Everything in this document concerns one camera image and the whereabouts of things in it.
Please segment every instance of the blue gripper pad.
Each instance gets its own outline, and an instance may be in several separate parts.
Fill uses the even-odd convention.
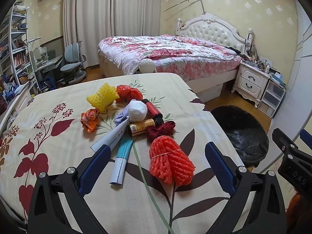
[[[310,148],[312,149],[312,136],[306,131],[306,130],[301,130],[300,132],[300,139],[303,140],[303,142]]]
[[[222,190],[232,196],[236,190],[234,187],[234,176],[212,143],[206,144],[205,156],[213,169]]]
[[[92,161],[80,177],[78,192],[81,196],[91,193],[97,179],[110,161],[111,154],[110,147],[105,145],[103,149],[99,149],[93,156]]]

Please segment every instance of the white chair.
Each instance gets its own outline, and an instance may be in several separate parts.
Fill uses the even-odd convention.
[[[83,68],[83,63],[87,60],[83,54],[83,61],[80,61],[79,44],[70,44],[65,48],[65,60],[71,62],[61,67],[62,72],[70,72],[71,74],[62,80],[62,84],[68,82],[68,84],[78,83],[83,80],[87,74],[85,71],[81,70]]]

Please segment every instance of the white tufted headboard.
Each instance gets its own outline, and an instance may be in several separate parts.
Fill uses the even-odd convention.
[[[181,26],[182,20],[178,18],[178,36],[208,40],[222,46],[234,47],[242,54],[245,53],[245,38],[237,34],[234,26],[211,13],[187,21],[184,27]]]

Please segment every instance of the floral bedding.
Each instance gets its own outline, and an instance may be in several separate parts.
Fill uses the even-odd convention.
[[[109,37],[99,43],[101,54],[124,74],[133,74],[144,58],[155,62],[158,72],[176,73],[184,81],[220,74],[236,68],[241,58],[218,44],[187,37]]]
[[[81,113],[91,108],[85,98],[106,82],[140,89],[161,111],[165,121],[174,120],[173,137],[196,169],[190,185],[164,184],[150,175],[150,144],[146,135],[138,136],[120,187],[109,184],[117,153],[117,148],[113,149],[111,160],[92,192],[84,197],[91,211],[109,234],[168,233],[143,183],[135,147],[152,196],[174,233],[206,233],[229,198],[205,158],[206,143],[213,141],[236,165],[243,163],[205,105],[178,75],[171,73],[105,78],[35,96],[17,116],[1,145],[1,198],[18,215],[28,219],[32,191],[40,172],[63,173],[94,154],[90,146],[114,128],[115,114],[125,107],[124,103],[109,105],[100,114],[92,133],[82,128]],[[70,225],[80,231],[63,194],[60,199]],[[245,211],[251,203],[252,196]]]

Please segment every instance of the ball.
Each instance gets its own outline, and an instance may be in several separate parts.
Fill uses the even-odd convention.
[[[155,72],[155,63],[152,59],[143,59],[140,61],[139,69],[141,73],[154,73]]]
[[[143,121],[147,115],[147,106],[142,101],[132,100],[128,104],[128,114],[131,122]]]

